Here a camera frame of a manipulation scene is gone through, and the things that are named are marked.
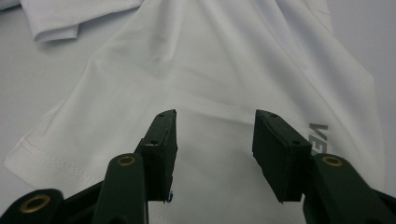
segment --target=stitching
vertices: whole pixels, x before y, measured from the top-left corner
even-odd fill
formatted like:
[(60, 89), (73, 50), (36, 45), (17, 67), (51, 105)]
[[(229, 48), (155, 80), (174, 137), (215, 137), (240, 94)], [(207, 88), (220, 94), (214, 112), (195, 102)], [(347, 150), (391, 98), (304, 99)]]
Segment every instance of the stitching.
[(29, 153), (29, 155), (30, 155), (31, 157), (33, 157), (33, 158), (35, 158), (35, 159), (37, 159), (37, 160), (39, 160), (39, 161), (43, 161), (43, 162), (46, 163), (47, 165), (49, 165), (49, 166), (51, 166), (51, 167), (53, 167), (53, 168), (55, 168), (55, 169), (57, 169), (57, 170), (59, 170), (59, 171), (62, 171), (62, 172), (64, 172), (65, 174), (70, 175), (71, 177), (74, 177), (75, 179), (81, 179), (82, 182), (84, 183), (84, 185), (91, 185), (91, 184), (92, 184), (92, 182), (90, 182), (89, 180), (86, 180), (86, 179), (84, 179), (84, 178), (81, 178), (80, 176), (73, 175), (72, 173), (68, 173), (66, 170), (63, 170), (62, 168), (56, 166), (55, 164), (50, 163), (50, 162), (46, 161), (46, 160), (43, 159), (43, 158), (37, 157), (33, 152), (31, 152), (31, 151), (30, 151), (28, 148), (26, 148), (25, 146), (21, 145), (21, 147), (22, 147), (27, 153)]
[[(44, 158), (38, 158), (37, 156), (35, 156), (34, 153), (33, 153), (32, 151), (30, 151), (27, 147), (25, 147), (25, 146), (23, 145), (23, 142), (26, 142), (29, 146), (31, 146), (31, 147), (33, 147), (34, 149), (36, 149), (39, 153), (43, 154), (45, 157), (48, 157), (49, 160), (48, 160), (48, 159), (44, 159)], [(53, 167), (55, 167), (55, 168), (59, 167), (59, 165), (54, 165), (53, 163), (50, 163), (50, 160), (54, 160), (54, 161), (56, 161), (56, 162), (59, 162), (59, 163), (62, 165), (62, 167), (64, 167), (64, 170), (63, 170), (62, 168), (59, 169), (59, 170), (65, 172), (65, 173), (67, 173), (67, 174), (70, 174), (70, 175), (73, 176), (74, 178), (82, 178), (82, 176), (86, 176), (86, 177), (88, 177), (91, 181), (94, 181), (94, 182), (98, 182), (98, 181), (99, 181), (98, 178), (96, 178), (96, 177), (94, 177), (94, 176), (92, 176), (92, 175), (89, 175), (89, 174), (87, 174), (86, 172), (83, 172), (81, 169), (78, 169), (77, 167), (72, 166), (72, 165), (68, 164), (68, 163), (65, 162), (65, 161), (62, 161), (61, 159), (58, 159), (58, 158), (56, 158), (56, 157), (54, 157), (54, 156), (51, 156), (51, 155), (48, 154), (47, 152), (44, 152), (44, 151), (38, 149), (38, 147), (35, 146), (34, 144), (32, 144), (31, 142), (29, 142), (29, 140), (28, 140), (27, 138), (24, 138), (24, 141), (23, 141), (23, 142), (20, 143), (20, 146), (23, 147), (26, 151), (28, 151), (33, 157), (37, 158), (38, 160), (41, 160), (41, 161), (43, 161), (43, 162), (45, 162), (45, 163), (48, 163), (49, 165), (52, 164), (51, 166), (53, 166)]]

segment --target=printed logo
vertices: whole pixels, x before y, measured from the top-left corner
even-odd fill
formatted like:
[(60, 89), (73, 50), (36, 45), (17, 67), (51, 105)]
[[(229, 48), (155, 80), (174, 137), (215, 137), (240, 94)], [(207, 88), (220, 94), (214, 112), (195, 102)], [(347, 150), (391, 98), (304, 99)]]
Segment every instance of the printed logo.
[(329, 126), (323, 124), (309, 124), (309, 128), (315, 134), (309, 134), (308, 142), (312, 145), (312, 155), (327, 152), (327, 136), (323, 133), (329, 129)]

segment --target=white cloth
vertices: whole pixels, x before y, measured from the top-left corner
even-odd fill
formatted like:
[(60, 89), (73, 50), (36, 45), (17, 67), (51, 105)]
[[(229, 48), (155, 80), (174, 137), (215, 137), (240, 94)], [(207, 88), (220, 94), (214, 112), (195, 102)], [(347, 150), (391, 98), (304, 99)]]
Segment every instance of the white cloth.
[(145, 1), (6, 167), (67, 197), (100, 181), (111, 158), (134, 151), (154, 116), (174, 108), (175, 198), (151, 203), (150, 223), (304, 223), (302, 206), (279, 204), (252, 157), (263, 109), (306, 138), (316, 134), (310, 123), (328, 126), (327, 152), (382, 189), (373, 79), (307, 3)]
[(78, 25), (109, 13), (139, 7), (143, 0), (21, 0), (34, 40), (77, 38)]
[(0, 10), (15, 7), (20, 4), (20, 0), (0, 0)]

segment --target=brass screw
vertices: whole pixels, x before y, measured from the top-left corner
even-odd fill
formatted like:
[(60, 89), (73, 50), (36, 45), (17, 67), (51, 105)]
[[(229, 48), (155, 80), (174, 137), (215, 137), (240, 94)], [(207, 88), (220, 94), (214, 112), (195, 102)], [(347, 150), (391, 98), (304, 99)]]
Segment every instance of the brass screw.
[(20, 207), (22, 213), (33, 213), (45, 207), (50, 202), (50, 196), (47, 194), (37, 194), (26, 200)]

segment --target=seam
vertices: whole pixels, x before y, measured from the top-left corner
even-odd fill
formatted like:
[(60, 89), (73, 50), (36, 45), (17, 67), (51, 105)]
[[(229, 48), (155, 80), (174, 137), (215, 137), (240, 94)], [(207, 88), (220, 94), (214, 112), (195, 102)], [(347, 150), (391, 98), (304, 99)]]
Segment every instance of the seam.
[[(23, 145), (23, 142), (27, 143), (30, 147), (33, 147), (34, 149), (36, 149), (39, 153), (41, 153), (45, 157), (47, 157), (47, 159), (37, 157), (37, 155), (35, 155), (35, 153), (33, 153), (31, 150), (29, 150), (29, 148), (27, 148), (26, 146)], [(87, 182), (87, 183), (91, 183), (92, 181), (93, 182), (99, 181), (99, 179), (94, 177), (93, 175), (89, 175), (86, 172), (82, 171), (81, 169), (79, 169), (73, 165), (70, 165), (67, 162), (65, 162), (59, 158), (56, 158), (56, 157), (48, 154), (47, 152), (44, 152), (44, 151), (38, 149), (38, 147), (35, 146), (34, 144), (32, 144), (31, 142), (29, 142), (29, 140), (27, 138), (24, 138), (24, 141), (22, 141), (20, 143), (20, 146), (23, 149), (25, 149), (32, 157), (34, 157), (40, 161), (43, 161), (44, 163), (47, 163), (49, 166), (57, 168), (59, 171), (66, 173), (67, 175), (70, 175), (76, 179), (82, 179), (84, 182)]]

